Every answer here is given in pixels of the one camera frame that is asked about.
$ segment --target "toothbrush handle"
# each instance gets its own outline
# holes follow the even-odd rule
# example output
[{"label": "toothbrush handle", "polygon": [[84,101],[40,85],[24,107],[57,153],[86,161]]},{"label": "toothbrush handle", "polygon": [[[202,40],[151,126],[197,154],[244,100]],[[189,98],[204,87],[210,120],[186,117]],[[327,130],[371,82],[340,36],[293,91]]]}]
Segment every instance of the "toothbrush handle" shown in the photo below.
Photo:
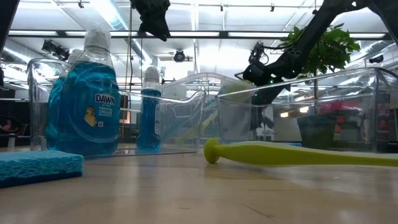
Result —
[{"label": "toothbrush handle", "polygon": [[209,163],[215,163],[219,157],[236,162],[262,166],[291,165],[366,165],[366,166],[398,166],[398,159],[371,156],[354,156],[306,151],[305,149],[289,149],[265,146],[260,144],[219,145],[215,139],[209,139],[205,144],[205,158]]}]

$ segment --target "bottle cap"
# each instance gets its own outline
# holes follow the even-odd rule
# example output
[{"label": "bottle cap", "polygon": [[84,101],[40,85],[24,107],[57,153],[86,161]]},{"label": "bottle cap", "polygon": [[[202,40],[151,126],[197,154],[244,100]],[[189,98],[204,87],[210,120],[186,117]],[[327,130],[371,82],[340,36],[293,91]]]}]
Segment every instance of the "bottle cap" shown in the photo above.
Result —
[{"label": "bottle cap", "polygon": [[70,54],[70,56],[68,58],[69,64],[73,65],[81,53],[82,53],[82,50],[80,50],[80,49],[73,50],[72,54]]},{"label": "bottle cap", "polygon": [[109,51],[111,33],[101,25],[92,26],[85,36],[85,47],[101,47]]},{"label": "bottle cap", "polygon": [[156,66],[150,66],[147,68],[144,74],[144,82],[157,82],[159,83],[159,71]]}]

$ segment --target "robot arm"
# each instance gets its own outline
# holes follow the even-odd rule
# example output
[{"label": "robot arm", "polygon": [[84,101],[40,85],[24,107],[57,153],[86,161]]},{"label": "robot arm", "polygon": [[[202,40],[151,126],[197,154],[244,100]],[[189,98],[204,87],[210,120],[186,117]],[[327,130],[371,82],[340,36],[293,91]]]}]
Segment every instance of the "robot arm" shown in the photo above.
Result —
[{"label": "robot arm", "polygon": [[[324,0],[321,8],[300,38],[289,46],[276,62],[269,65],[257,62],[248,66],[243,73],[243,79],[249,80],[257,86],[263,86],[270,84],[271,79],[273,83],[277,83],[283,81],[282,77],[296,78],[300,74],[310,51],[335,17],[341,13],[360,10],[365,7],[370,8],[380,16],[389,29],[392,38],[398,43],[398,23],[396,22],[398,0]],[[287,87],[264,90],[254,103],[272,103],[283,88]]]},{"label": "robot arm", "polygon": [[170,6],[169,0],[130,0],[131,7],[137,9],[142,21],[139,32],[149,32],[160,40],[166,41],[170,37],[166,23],[166,11]]}]

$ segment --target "cable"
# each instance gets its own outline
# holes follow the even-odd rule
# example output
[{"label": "cable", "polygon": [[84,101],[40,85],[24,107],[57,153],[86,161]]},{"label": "cable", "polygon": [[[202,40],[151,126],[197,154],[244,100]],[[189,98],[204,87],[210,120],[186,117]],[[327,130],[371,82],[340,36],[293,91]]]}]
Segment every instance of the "cable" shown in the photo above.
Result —
[{"label": "cable", "polygon": [[267,62],[263,64],[266,65],[269,62],[269,57],[264,50],[264,45],[263,43],[256,43],[253,50],[250,52],[249,63],[254,64],[255,62],[260,62],[261,58],[264,56],[267,58]]},{"label": "cable", "polygon": [[132,83],[132,56],[131,56],[131,50],[130,50],[130,70],[131,70],[131,73],[130,73],[130,89],[129,89],[129,92],[131,92],[131,83]]},{"label": "cable", "polygon": [[[127,91],[127,71],[129,70],[129,64],[128,64],[129,60],[130,60],[129,56],[131,55],[131,26],[132,26],[131,20],[132,20],[132,8],[131,8],[131,3],[130,3],[129,41],[128,41],[129,45],[127,47],[126,78],[124,79],[124,91]],[[123,108],[126,108],[127,99],[125,99],[125,97],[123,97],[123,98],[124,98]],[[123,110],[122,138],[124,137],[124,120],[125,120],[124,117],[126,117],[126,110]]]},{"label": "cable", "polygon": [[141,58],[140,58],[140,64],[141,64],[141,89],[142,89],[142,38],[141,38]]},{"label": "cable", "polygon": [[293,44],[289,44],[289,45],[286,45],[286,46],[283,46],[283,47],[267,47],[267,46],[262,46],[263,48],[265,48],[265,49],[270,49],[270,50],[283,50],[283,49],[286,49],[286,48],[289,48],[289,47],[292,47],[293,46]]}]

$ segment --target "blue liquid bottle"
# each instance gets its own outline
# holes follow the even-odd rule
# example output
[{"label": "blue liquid bottle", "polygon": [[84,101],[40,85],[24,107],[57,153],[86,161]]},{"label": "blue liquid bottle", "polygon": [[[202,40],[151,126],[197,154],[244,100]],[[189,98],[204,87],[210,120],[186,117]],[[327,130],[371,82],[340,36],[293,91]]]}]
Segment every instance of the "blue liquid bottle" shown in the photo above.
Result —
[{"label": "blue liquid bottle", "polygon": [[110,33],[90,30],[85,49],[63,84],[58,147],[83,156],[110,156],[118,146],[120,95],[109,54]]},{"label": "blue liquid bottle", "polygon": [[[141,93],[149,96],[161,96],[159,72],[149,67],[144,74]],[[160,101],[143,97],[141,106],[141,124],[137,138],[138,153],[160,152]]]},{"label": "blue liquid bottle", "polygon": [[[77,57],[81,54],[81,50],[75,49],[69,56],[68,63],[73,65]],[[47,124],[45,127],[45,137],[47,139],[47,149],[57,150],[57,136],[58,136],[58,114],[60,108],[60,94],[63,83],[68,75],[69,69],[63,68],[62,73],[55,82],[48,101],[47,109]]]}]

